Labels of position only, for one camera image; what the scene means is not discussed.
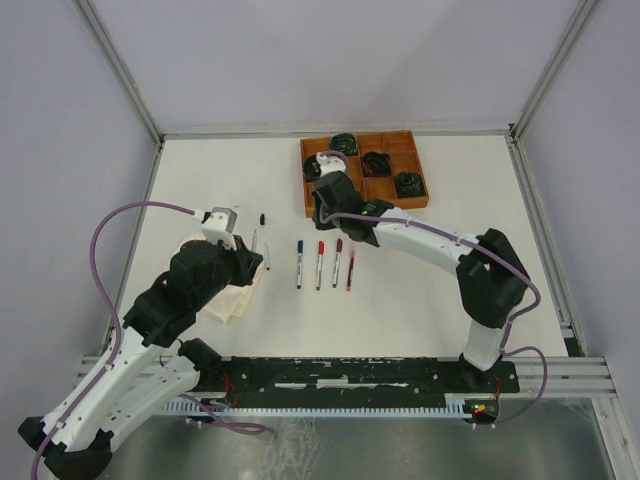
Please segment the white marker black end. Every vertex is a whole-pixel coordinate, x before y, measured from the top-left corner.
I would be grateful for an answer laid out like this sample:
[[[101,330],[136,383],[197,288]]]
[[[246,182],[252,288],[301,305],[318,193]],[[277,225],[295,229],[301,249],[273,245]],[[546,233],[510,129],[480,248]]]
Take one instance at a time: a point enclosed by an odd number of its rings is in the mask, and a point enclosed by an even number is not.
[[[264,252],[263,252],[263,257],[264,257],[264,265],[265,265],[265,269],[267,271],[270,270],[271,268],[271,264],[270,264],[270,256],[269,256],[269,248],[268,248],[268,244],[266,242],[264,242],[263,244],[264,246]]]

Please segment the white pen brown end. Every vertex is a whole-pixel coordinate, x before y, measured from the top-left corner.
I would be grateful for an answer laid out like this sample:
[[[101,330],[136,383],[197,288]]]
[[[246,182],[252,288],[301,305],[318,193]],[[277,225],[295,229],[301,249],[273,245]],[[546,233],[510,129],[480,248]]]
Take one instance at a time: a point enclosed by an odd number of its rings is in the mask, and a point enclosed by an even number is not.
[[[336,250],[333,264],[333,273],[332,273],[332,288],[337,288],[339,281],[339,271],[341,264],[341,251]]]

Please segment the white marker blue end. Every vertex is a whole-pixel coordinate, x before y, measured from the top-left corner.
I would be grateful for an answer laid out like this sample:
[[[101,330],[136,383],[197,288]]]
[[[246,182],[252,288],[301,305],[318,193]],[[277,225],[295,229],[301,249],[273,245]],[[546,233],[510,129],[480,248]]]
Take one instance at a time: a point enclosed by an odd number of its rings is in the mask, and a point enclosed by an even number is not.
[[[296,289],[300,290],[302,288],[302,278],[303,278],[303,252],[299,251],[297,253],[297,262],[296,262]]]

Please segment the white marker red end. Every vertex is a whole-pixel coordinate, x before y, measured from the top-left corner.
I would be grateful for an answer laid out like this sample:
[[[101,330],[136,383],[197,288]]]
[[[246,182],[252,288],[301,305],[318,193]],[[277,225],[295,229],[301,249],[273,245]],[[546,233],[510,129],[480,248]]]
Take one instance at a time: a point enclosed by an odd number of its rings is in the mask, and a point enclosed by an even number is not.
[[[320,291],[322,286],[323,257],[324,255],[322,253],[318,253],[317,264],[316,264],[316,275],[315,275],[316,291]]]

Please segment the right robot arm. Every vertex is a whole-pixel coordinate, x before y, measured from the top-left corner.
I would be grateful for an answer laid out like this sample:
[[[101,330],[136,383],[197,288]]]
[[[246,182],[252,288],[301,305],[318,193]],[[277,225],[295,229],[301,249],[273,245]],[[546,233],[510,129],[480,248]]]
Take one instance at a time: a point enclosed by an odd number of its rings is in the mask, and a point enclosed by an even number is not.
[[[318,178],[312,197],[317,229],[339,229],[354,242],[406,253],[455,277],[471,320],[460,382],[472,391],[491,384],[507,324],[533,288],[506,235],[496,229],[459,234],[422,223],[387,201],[364,200],[343,172]]]

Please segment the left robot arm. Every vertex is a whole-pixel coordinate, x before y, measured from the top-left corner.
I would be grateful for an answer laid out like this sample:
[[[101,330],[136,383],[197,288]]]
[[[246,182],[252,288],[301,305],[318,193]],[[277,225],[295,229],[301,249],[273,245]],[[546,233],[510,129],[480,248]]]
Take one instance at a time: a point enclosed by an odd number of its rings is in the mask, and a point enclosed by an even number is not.
[[[18,433],[37,452],[38,465],[58,479],[96,479],[124,440],[169,400],[219,383],[219,355],[192,339],[160,373],[132,384],[225,287],[253,282],[263,257],[241,237],[233,240],[232,249],[206,240],[184,243],[136,298],[121,332],[73,392],[49,414],[23,421]]]

